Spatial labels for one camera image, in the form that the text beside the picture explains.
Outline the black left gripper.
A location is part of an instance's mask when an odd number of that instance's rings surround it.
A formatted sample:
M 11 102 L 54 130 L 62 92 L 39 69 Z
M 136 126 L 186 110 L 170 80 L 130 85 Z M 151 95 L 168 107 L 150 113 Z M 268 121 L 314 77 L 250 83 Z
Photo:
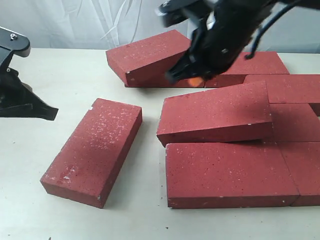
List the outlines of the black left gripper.
M 49 106 L 21 82 L 19 72 L 10 67 L 0 71 L 0 116 L 2 118 L 40 118 L 54 121 L 59 109 Z

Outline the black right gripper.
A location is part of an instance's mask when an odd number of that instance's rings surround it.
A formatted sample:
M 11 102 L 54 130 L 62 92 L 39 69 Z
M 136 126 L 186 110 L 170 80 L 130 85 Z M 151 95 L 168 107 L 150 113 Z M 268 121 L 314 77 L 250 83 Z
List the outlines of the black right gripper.
M 219 0 L 214 6 L 215 22 L 204 33 L 194 50 L 186 51 L 165 72 L 169 83 L 188 79 L 191 87 L 199 87 L 202 78 L 226 72 L 235 62 L 253 33 L 270 15 L 271 0 Z

